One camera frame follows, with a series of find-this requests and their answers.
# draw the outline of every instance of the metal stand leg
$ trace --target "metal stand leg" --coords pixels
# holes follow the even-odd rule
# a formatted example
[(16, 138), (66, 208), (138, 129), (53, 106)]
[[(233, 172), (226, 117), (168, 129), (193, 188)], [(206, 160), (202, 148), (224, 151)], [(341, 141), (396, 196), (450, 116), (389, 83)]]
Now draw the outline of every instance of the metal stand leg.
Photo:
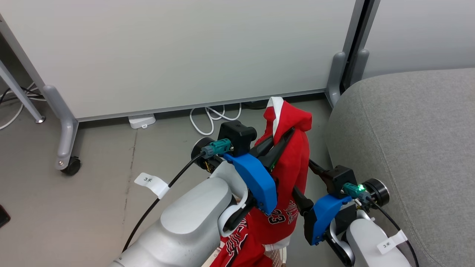
[(360, 50), (356, 54), (356, 60), (353, 67), (353, 75), (350, 80), (350, 86), (354, 85), (356, 82), (361, 81), (361, 79), (363, 78), (364, 68), (366, 67), (366, 62), (368, 61), (369, 56), (370, 52), (367, 49)]
[(59, 140), (55, 167), (68, 175), (73, 175), (81, 166), (77, 157), (71, 157), (79, 122), (74, 118), (72, 112), (54, 86), (44, 86), (43, 93), (45, 97), (48, 98), (48, 103), (54, 113), (61, 121), (61, 138)]
[(31, 101), (28, 99), (27, 95), (18, 85), (17, 81), (13, 78), (11, 73), (7, 70), (5, 65), (0, 61), (0, 76), (5, 81), (5, 83), (10, 87), (10, 89), (17, 95), (18, 99), (22, 104), (30, 111), (31, 115), (35, 118), (35, 122), (40, 124), (45, 121), (45, 117), (41, 116), (38, 110), (33, 106)]
[(328, 76), (327, 88), (325, 95), (332, 108), (340, 99), (340, 82), (345, 68), (346, 55), (344, 52), (338, 52), (333, 56), (332, 68)]

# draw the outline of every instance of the gray frame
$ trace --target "gray frame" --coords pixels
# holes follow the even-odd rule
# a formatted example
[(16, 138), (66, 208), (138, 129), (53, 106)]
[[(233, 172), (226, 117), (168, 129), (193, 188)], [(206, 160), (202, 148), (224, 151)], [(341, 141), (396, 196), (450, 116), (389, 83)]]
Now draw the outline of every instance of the gray frame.
[(21, 87), (18, 85), (17, 81), (13, 78), (11, 73), (7, 70), (7, 67), (0, 61), (0, 77), (5, 81), (5, 83), (10, 87), (21, 103), (30, 111), (31, 115), (35, 118), (35, 123), (40, 124), (45, 121), (46, 117), (41, 116), (32, 102), (28, 99), (27, 95)]
[(370, 0), (366, 13), (363, 18), (361, 25), (361, 31), (359, 32), (356, 38), (356, 45), (354, 53), (351, 58), (348, 60), (348, 69), (345, 73), (345, 77), (342, 78), (343, 86), (346, 88), (352, 86), (354, 83), (361, 81), (363, 77), (364, 69), (366, 67), (366, 62), (370, 56), (370, 51), (364, 49), (366, 41), (368, 40), (368, 35), (371, 31), (371, 26), (373, 25), (374, 17), (378, 11), (378, 6), (380, 5), (380, 0)]
[[(364, 5), (364, 0), (355, 0), (355, 5), (353, 8), (353, 13), (351, 15), (350, 24), (348, 26), (348, 32), (346, 35), (345, 43), (343, 45), (342, 51), (337, 52), (333, 57), (326, 88), (282, 94), (280, 96), (325, 93), (330, 103), (330, 106), (333, 108), (333, 106), (336, 104), (336, 102), (340, 98), (340, 83), (342, 80), (343, 71), (344, 71), (346, 62), (348, 60), (349, 52), (352, 47), (358, 21), (360, 20), (363, 5)], [(123, 113), (123, 114), (93, 116), (93, 117), (80, 118), (78, 120), (74, 118), (71, 110), (67, 107), (65, 101), (63, 100), (63, 98), (61, 97), (57, 89), (54, 86), (45, 85), (45, 83), (39, 76), (38, 72), (33, 67), (33, 64), (28, 59), (25, 51), (23, 51), (20, 44), (16, 40), (15, 36), (9, 29), (8, 25), (3, 20), (3, 17), (1, 16), (1, 14), (0, 14), (0, 33), (5, 37), (8, 44), (11, 46), (12, 50), (17, 55), (18, 59), (20, 60), (20, 62), (22, 63), (22, 65), (24, 66), (28, 74), (30, 75), (30, 77), (33, 79), (33, 81), (38, 86), (38, 88), (40, 88), (48, 104), (53, 109), (56, 117), (60, 119), (61, 121), (61, 137), (59, 140), (57, 161), (55, 164), (55, 167), (58, 170), (63, 170), (68, 166), (74, 140), (76, 138), (79, 121), (81, 122), (92, 121), (92, 120), (109, 119), (109, 118), (116, 118), (116, 117), (126, 117), (126, 116), (131, 116), (131, 115), (142, 115), (142, 114), (190, 109), (190, 108), (212, 106), (212, 105), (240, 103), (240, 102), (246, 102), (246, 101), (262, 100), (262, 99), (267, 99), (270, 97), (270, 95), (266, 95), (266, 96), (260, 96), (260, 97), (235, 99), (235, 100), (230, 100), (230, 101), (222, 101), (222, 102), (214, 102), (214, 103), (203, 103), (203, 104), (197, 104), (197, 105), (179, 106), (179, 107), (173, 107), (173, 108), (162, 108), (162, 109), (144, 110), (144, 111)]]
[(45, 86), (45, 83), (39, 76), (33, 64), (28, 59), (25, 51), (20, 46), (7, 23), (0, 14), (0, 33), (10, 45), (15, 55), (20, 60), (25, 70), (30, 75), (33, 82), (40, 89), (49, 106), (61, 122), (61, 137), (59, 139), (59, 147), (57, 152), (57, 160), (55, 168), (57, 170), (65, 169), (69, 164), (69, 158), (76, 138), (78, 121), (74, 118), (72, 112), (67, 107), (64, 100), (53, 86)]
[(332, 108), (335, 106), (338, 99), (340, 99), (340, 83), (355, 38), (356, 28), (358, 27), (358, 21), (360, 20), (363, 5), (364, 0), (355, 1), (343, 50), (333, 56), (332, 67), (330, 69), (330, 74), (328, 75), (327, 87), (325, 89), (325, 95)]

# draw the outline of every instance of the white power adapter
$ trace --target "white power adapter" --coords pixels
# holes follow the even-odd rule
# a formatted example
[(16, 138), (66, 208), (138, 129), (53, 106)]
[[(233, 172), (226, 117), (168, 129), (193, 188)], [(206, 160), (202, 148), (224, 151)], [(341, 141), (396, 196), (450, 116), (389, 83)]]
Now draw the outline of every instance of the white power adapter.
[(145, 129), (149, 125), (155, 123), (155, 116), (153, 114), (129, 116), (130, 127), (133, 129)]

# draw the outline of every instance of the green connector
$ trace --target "green connector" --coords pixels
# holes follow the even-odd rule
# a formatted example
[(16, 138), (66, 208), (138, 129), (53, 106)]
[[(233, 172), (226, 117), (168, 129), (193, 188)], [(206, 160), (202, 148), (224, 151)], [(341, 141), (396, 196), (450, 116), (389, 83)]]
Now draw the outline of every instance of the green connector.
[(356, 186), (348, 182), (343, 185), (343, 191), (354, 199), (366, 200), (366, 197), (370, 196), (362, 184)]
[(203, 158), (208, 159), (214, 155), (222, 155), (232, 150), (232, 144), (229, 139), (221, 139), (209, 143), (201, 149), (205, 153)]

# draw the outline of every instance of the white cable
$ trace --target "white cable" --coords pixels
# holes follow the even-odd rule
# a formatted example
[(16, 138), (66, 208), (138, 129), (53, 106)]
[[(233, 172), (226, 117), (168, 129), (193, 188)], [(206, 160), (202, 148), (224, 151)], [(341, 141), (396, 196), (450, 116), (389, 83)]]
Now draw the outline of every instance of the white cable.
[(7, 122), (7, 124), (0, 127), (0, 130), (3, 130), (5, 128), (7, 128), (8, 125), (10, 125), (14, 120), (16, 120), (18, 115), (20, 115), (22, 110), (23, 110), (23, 104), (21, 104), (20, 109), (18, 110), (17, 114), (9, 122)]
[[(30, 86), (28, 86), (27, 90), (30, 90), (30, 88), (32, 88), (34, 84), (35, 84), (35, 83), (32, 83)], [(35, 91), (35, 90), (38, 90), (38, 87), (33, 88), (33, 89), (31, 89), (30, 91)], [(10, 91), (8, 91), (5, 95), (13, 94), (13, 93), (14, 93), (14, 92), (10, 90)], [(30, 96), (37, 96), (37, 95), (35, 95), (35, 94), (30, 94), (30, 95), (27, 95), (27, 96), (28, 96), (29, 99), (33, 99), (33, 100), (37, 100), (37, 101), (46, 101), (46, 99), (37, 99), (37, 98), (32, 98), (32, 97), (30, 97)], [(10, 124), (12, 124), (12, 123), (16, 120), (17, 117), (20, 115), (21, 111), (23, 110), (23, 107), (24, 107), (24, 105), (21, 104), (20, 109), (19, 109), (18, 112), (15, 114), (15, 116), (14, 116), (9, 122), (7, 122), (7, 124), (5, 124), (5, 125), (3, 125), (3, 126), (0, 126), (0, 130), (3, 130), (3, 129), (5, 129), (5, 128), (7, 128)]]
[[(239, 113), (238, 113), (238, 115), (236, 116), (236, 118), (228, 118), (228, 117), (224, 116), (224, 113), (225, 113), (225, 111), (226, 111), (225, 108), (224, 108), (224, 105), (223, 105), (223, 113), (219, 113), (219, 112), (217, 112), (216, 110), (210, 108), (209, 106), (206, 106), (206, 107), (205, 107), (206, 115), (208, 115), (209, 122), (211, 123), (211, 132), (209, 132), (209, 133), (205, 133), (205, 132), (201, 131), (201, 130), (198, 128), (198, 126), (196, 126), (195, 122), (193, 121), (193, 116), (192, 116), (193, 110), (195, 110), (195, 109), (192, 108), (191, 111), (190, 111), (190, 121), (191, 121), (191, 124), (193, 125), (193, 127), (195, 127), (195, 129), (198, 131), (198, 133), (200, 133), (200, 134), (202, 134), (202, 135), (205, 135), (205, 136), (209, 136), (209, 135), (212, 135), (213, 132), (214, 132), (214, 122), (213, 122), (213, 121), (220, 120), (221, 118), (226, 119), (226, 120), (228, 120), (228, 121), (235, 121), (235, 120), (237, 120), (237, 119), (239, 118), (239, 116), (241, 116), (241, 103), (239, 103)], [(211, 116), (211, 114), (209, 113), (210, 110), (211, 110), (212, 112), (214, 112), (215, 114), (217, 114), (218, 117), (215, 118), (215, 117)]]

